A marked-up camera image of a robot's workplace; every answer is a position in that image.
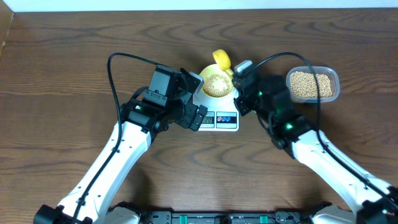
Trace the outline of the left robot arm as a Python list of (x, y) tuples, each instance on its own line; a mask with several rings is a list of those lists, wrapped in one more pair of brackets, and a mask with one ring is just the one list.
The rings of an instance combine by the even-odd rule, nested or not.
[(158, 65), (148, 87), (118, 109), (111, 137), (79, 184), (55, 207), (43, 205), (34, 223), (138, 223), (140, 214), (109, 211), (116, 192), (156, 136), (171, 123), (197, 131), (207, 113), (191, 103), (204, 84), (201, 76)]

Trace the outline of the yellow plastic measuring scoop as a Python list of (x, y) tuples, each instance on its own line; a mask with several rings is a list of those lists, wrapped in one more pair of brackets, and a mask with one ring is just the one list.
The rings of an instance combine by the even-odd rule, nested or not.
[(232, 79), (234, 72), (231, 69), (231, 61), (228, 54), (224, 50), (218, 49), (213, 52), (213, 58), (219, 68)]

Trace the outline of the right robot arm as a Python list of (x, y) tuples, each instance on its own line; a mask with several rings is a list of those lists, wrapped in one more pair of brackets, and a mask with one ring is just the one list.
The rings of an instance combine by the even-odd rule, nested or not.
[(283, 76), (241, 72), (232, 82), (240, 114), (256, 112), (273, 144), (318, 174), (346, 202), (355, 223), (397, 223), (397, 187), (364, 170), (295, 111)]

